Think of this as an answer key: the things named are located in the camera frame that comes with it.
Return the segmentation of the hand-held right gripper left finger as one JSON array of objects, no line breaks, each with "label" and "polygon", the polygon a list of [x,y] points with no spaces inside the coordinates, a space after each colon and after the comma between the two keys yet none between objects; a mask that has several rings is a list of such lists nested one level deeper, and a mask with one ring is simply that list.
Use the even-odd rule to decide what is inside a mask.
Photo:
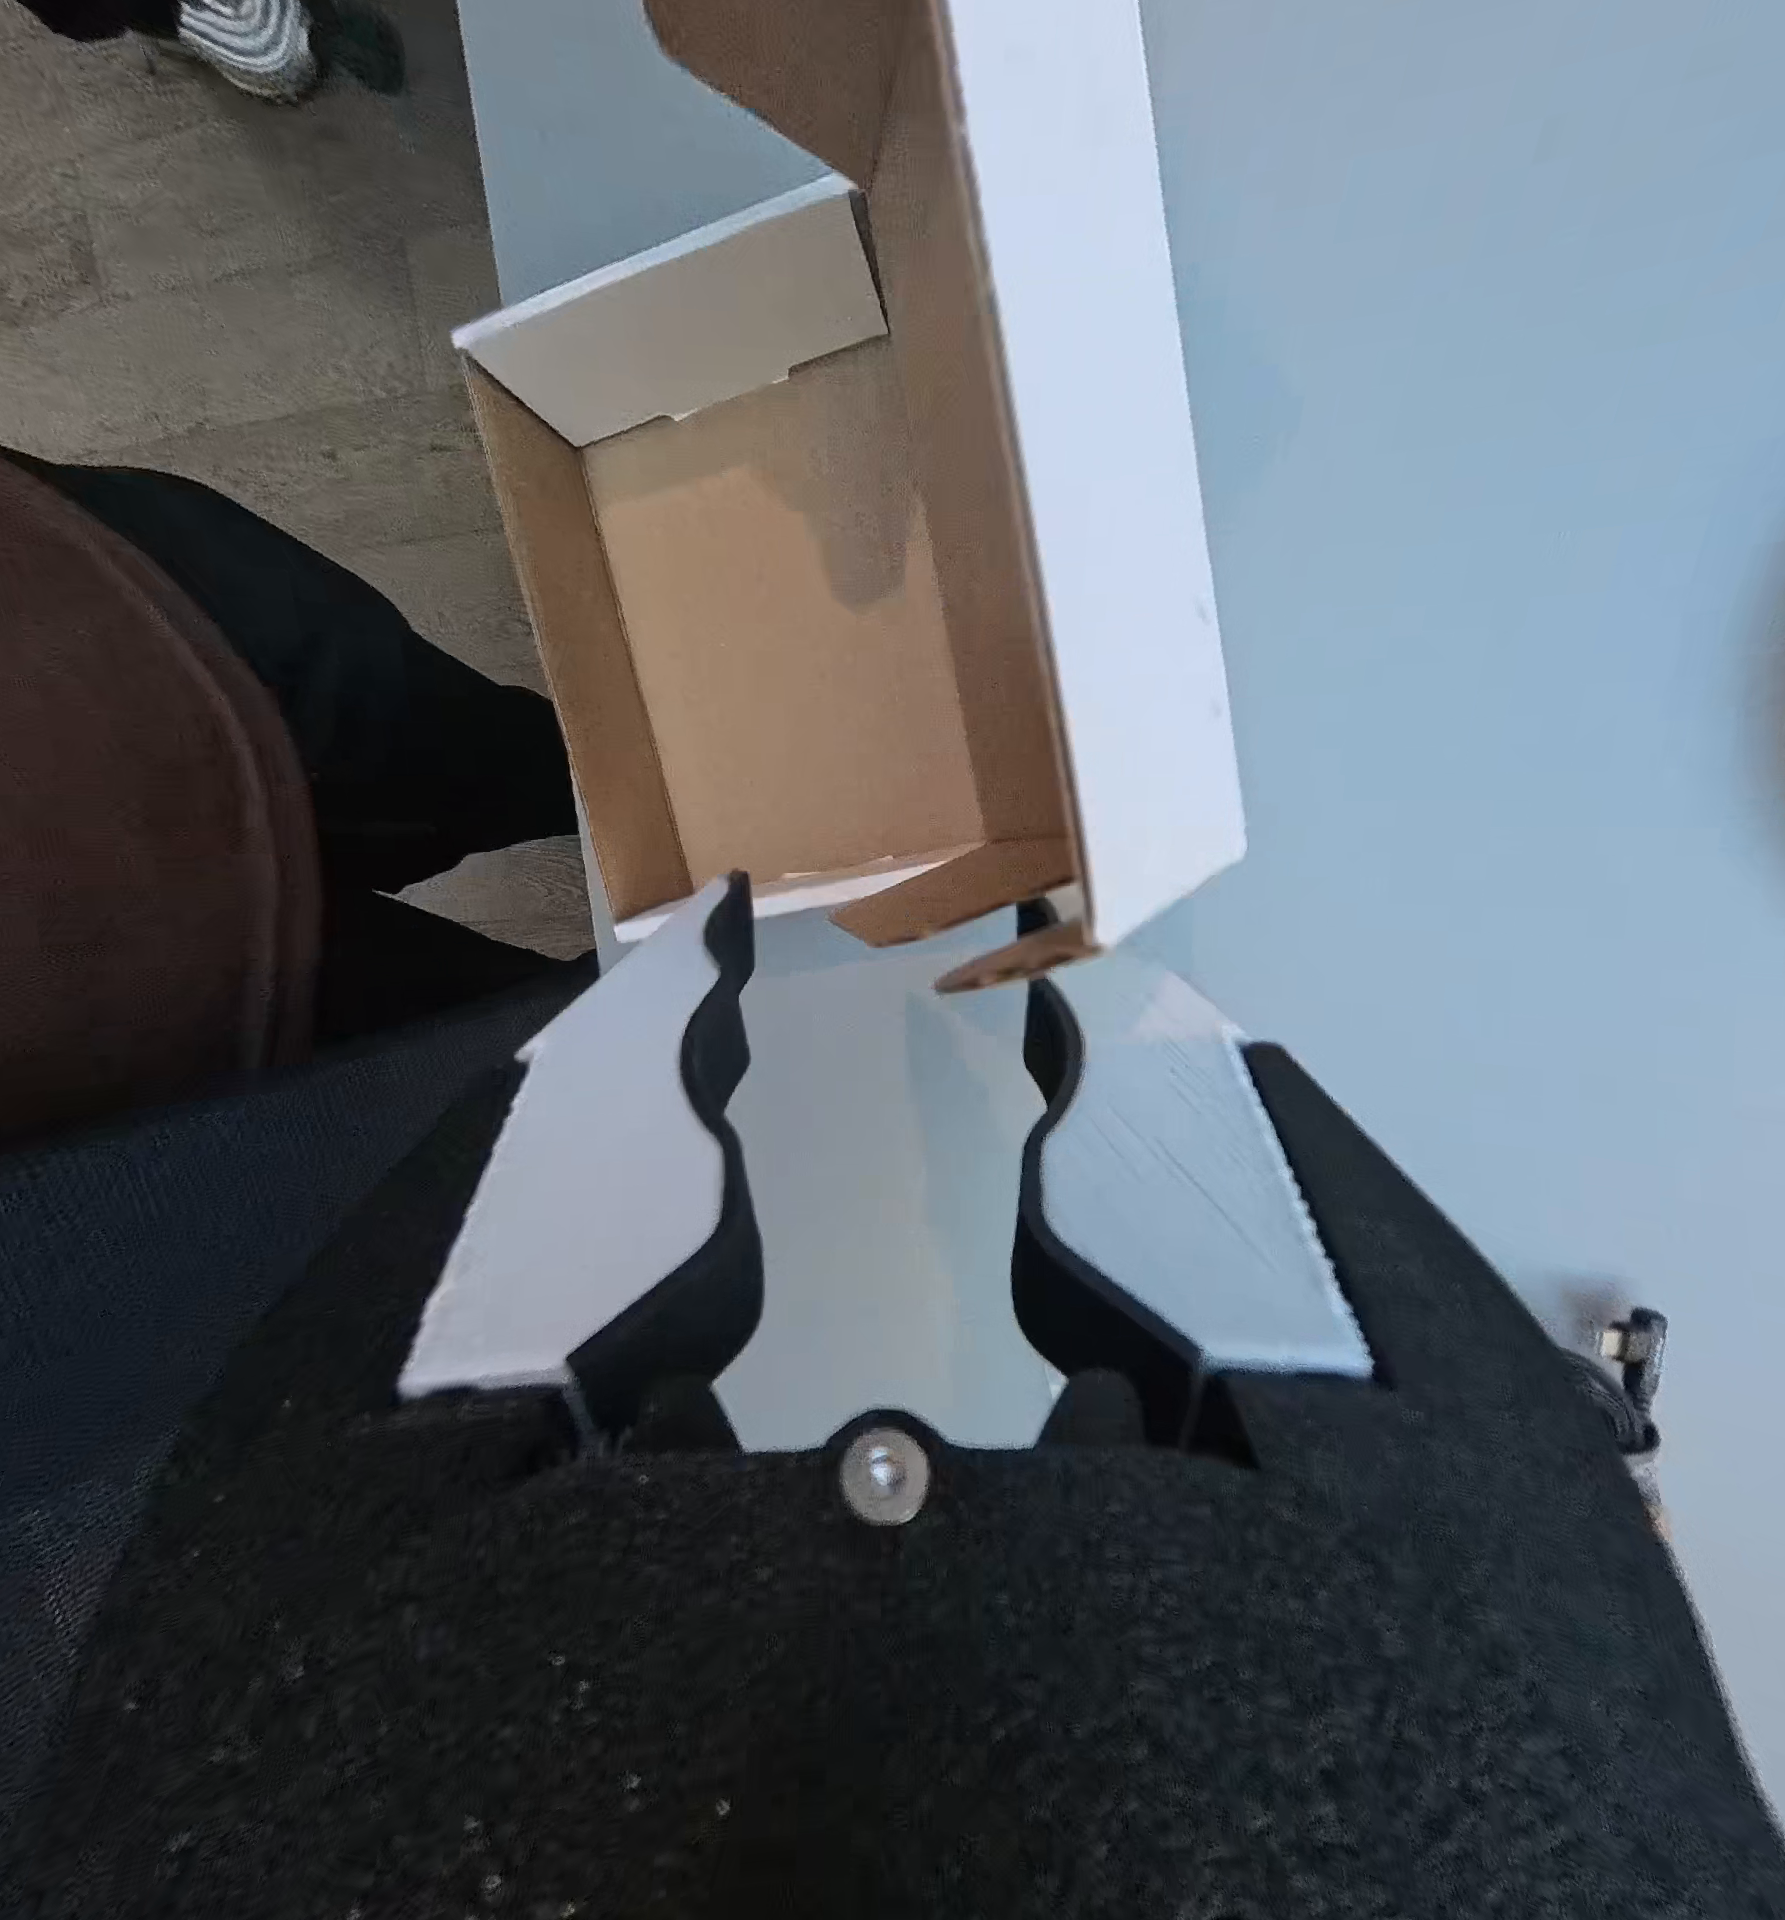
[{"label": "hand-held right gripper left finger", "polygon": [[398,1398],[717,1380],[762,1307],[729,1101],[750,1066],[750,881],[711,881],[519,1047],[519,1086]]}]

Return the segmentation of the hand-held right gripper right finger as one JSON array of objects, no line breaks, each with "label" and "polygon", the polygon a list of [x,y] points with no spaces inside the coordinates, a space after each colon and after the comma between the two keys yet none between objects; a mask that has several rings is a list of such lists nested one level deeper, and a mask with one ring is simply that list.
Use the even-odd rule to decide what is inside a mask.
[{"label": "hand-held right gripper right finger", "polygon": [[1080,963],[1029,985],[1022,1053],[1045,1117],[1012,1298],[1053,1371],[1136,1397],[1374,1377],[1239,1031],[1205,996],[1142,959]]}]

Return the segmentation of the small white cardboard box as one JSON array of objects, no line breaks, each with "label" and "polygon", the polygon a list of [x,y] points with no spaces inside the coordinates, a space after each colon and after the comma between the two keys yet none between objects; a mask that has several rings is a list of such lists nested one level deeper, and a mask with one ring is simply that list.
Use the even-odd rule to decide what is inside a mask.
[{"label": "small white cardboard box", "polygon": [[820,162],[458,327],[623,941],[1118,948],[1246,849],[1136,4],[644,4]]}]

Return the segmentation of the grey desk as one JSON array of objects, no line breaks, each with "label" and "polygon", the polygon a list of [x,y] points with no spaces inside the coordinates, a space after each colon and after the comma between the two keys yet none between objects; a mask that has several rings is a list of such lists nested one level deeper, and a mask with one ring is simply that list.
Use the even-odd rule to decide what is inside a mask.
[{"label": "grey desk", "polygon": [[[1374,1377],[1028,1345],[1051,896],[755,911],[706,1517],[838,1567],[653,1631],[807,1629],[760,1914],[1785,1916],[1785,4],[1136,7],[1246,849],[1095,959]],[[501,308],[820,175],[642,8],[458,8]]]}]

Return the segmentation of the person's dark trousered leg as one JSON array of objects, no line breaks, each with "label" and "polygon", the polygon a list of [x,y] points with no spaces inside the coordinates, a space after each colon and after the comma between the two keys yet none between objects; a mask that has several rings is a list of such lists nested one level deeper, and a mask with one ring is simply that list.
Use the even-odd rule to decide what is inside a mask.
[{"label": "person's dark trousered leg", "polygon": [[401,894],[476,854],[573,836],[550,704],[426,640],[381,591],[196,479],[15,463],[139,549],[218,628],[292,739],[323,873],[314,1044],[335,1048],[495,1001],[553,1017],[596,979]]}]

